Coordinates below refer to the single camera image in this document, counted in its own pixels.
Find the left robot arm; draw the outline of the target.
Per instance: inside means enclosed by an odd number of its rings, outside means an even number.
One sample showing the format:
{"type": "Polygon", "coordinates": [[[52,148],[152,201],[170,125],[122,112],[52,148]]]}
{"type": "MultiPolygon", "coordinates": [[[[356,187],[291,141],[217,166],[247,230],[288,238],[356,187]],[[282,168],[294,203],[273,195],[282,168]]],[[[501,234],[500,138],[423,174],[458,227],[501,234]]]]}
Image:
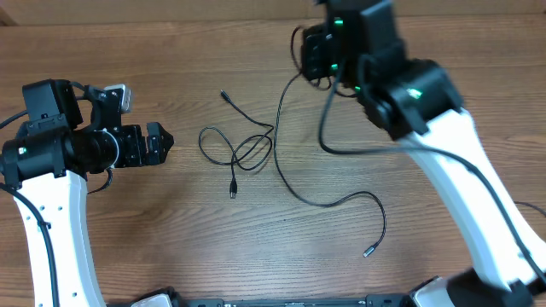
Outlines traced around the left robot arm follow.
{"type": "Polygon", "coordinates": [[[22,88],[24,122],[1,150],[1,189],[26,231],[37,306],[103,306],[87,226],[89,174],[166,162],[174,139],[157,122],[123,125],[124,84],[104,89],[65,79],[22,88]]]}

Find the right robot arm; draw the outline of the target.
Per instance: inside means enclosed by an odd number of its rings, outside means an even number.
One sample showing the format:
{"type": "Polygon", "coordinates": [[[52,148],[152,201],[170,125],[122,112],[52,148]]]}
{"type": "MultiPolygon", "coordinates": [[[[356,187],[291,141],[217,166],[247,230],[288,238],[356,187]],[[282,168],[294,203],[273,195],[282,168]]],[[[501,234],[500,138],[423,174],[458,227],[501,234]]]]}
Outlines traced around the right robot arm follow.
{"type": "Polygon", "coordinates": [[[531,306],[545,292],[545,244],[521,215],[480,142],[470,112],[435,61],[411,59],[388,1],[324,4],[304,33],[302,71],[355,91],[393,150],[426,174],[465,240],[467,271],[411,291],[410,306],[531,306]]]}

